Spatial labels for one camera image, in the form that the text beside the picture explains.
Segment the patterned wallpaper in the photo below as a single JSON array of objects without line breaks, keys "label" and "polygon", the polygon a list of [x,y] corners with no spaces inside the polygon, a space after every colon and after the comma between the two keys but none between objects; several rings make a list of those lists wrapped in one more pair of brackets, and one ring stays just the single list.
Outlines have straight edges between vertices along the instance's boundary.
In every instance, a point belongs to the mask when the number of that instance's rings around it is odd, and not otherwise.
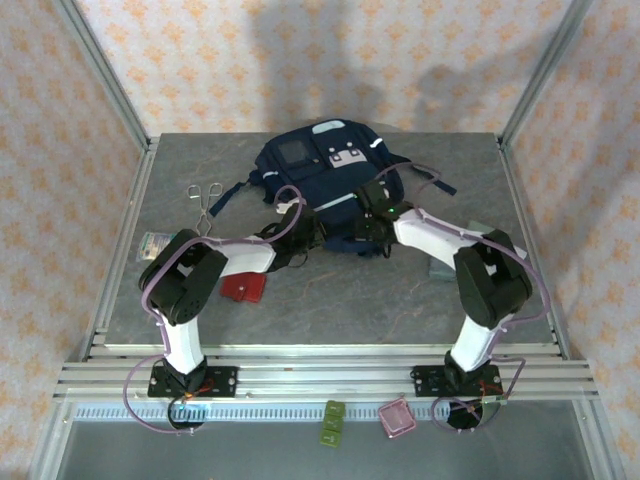
[{"label": "patterned wallpaper", "polygon": [[640,478],[640,10],[597,1],[515,143],[573,346]]},{"label": "patterned wallpaper", "polygon": [[570,1],[79,3],[159,135],[283,130],[328,116],[497,132]]},{"label": "patterned wallpaper", "polygon": [[0,478],[22,478],[139,153],[51,0],[0,2],[0,32]]}]

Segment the red wallet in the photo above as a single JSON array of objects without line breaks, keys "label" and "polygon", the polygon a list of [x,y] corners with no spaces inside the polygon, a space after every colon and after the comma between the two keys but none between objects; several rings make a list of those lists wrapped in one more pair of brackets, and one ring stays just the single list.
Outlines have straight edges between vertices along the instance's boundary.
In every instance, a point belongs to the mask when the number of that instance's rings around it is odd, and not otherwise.
[{"label": "red wallet", "polygon": [[267,276],[263,273],[239,273],[225,277],[220,288],[220,295],[236,302],[246,300],[258,303],[262,298]]}]

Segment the gray marble tabletop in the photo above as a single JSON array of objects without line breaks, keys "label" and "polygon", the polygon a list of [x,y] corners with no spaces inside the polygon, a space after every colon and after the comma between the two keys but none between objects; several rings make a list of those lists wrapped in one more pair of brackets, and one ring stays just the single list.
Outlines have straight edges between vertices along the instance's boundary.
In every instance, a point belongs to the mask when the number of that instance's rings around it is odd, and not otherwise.
[{"label": "gray marble tabletop", "polygon": [[[244,181],[253,161],[273,135],[162,135],[146,188],[131,249],[109,323],[107,344],[158,344],[160,335],[140,307],[138,277],[149,262],[136,261],[145,232],[175,233],[194,228],[199,215],[187,187],[203,190],[212,182],[225,189]],[[390,150],[429,164],[455,186],[451,197],[435,187],[420,198],[413,192],[422,178],[402,173],[406,198],[448,222],[466,226],[475,220],[500,228],[525,247],[507,179],[490,134],[389,133]],[[279,221],[262,202],[258,188],[244,187],[213,220],[213,236],[246,236]],[[429,257],[395,246],[390,259],[363,259],[321,249],[301,268],[269,274],[258,304],[211,295],[200,315],[200,339],[218,344],[441,344],[456,340],[464,311],[457,286],[428,276]],[[537,293],[523,314],[541,308]],[[522,325],[504,342],[550,342],[546,322]]]}]

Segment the metal scissors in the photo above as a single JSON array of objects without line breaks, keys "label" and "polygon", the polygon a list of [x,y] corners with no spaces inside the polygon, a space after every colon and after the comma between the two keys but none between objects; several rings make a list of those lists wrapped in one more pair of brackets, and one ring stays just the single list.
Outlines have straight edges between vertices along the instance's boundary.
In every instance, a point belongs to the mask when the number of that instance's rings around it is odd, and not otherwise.
[{"label": "metal scissors", "polygon": [[[211,232],[211,229],[213,228],[208,217],[208,212],[211,208],[209,203],[211,202],[211,198],[222,195],[222,188],[221,183],[212,183],[209,185],[209,192],[206,197],[202,196],[202,189],[200,188],[200,185],[189,185],[187,188],[187,195],[189,198],[197,198],[200,200],[200,218],[198,219],[198,223],[196,223],[196,232],[198,232],[198,235],[201,237],[209,235],[209,232]],[[201,231],[200,226],[206,228],[206,230]]]}]

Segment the navy backpack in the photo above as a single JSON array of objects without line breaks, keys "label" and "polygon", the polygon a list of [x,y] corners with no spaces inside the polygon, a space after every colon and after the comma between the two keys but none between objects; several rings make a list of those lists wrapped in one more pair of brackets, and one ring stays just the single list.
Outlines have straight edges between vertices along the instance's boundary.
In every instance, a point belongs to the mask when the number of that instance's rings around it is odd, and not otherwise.
[{"label": "navy backpack", "polygon": [[[263,187],[264,201],[269,204],[281,187],[294,185],[317,212],[327,231],[325,248],[361,255],[377,254],[380,248],[376,243],[354,239],[353,222],[363,212],[353,192],[385,168],[404,162],[410,160],[390,153],[382,138],[361,123],[336,119],[302,127],[267,142],[256,158],[257,168],[249,179],[228,190],[209,213],[215,217],[247,183]],[[418,168],[414,170],[432,178]],[[404,188],[396,170],[388,172],[381,182],[391,199],[402,201]],[[456,193],[441,181],[435,185],[450,195]],[[287,191],[279,201],[287,202],[293,197]]]}]

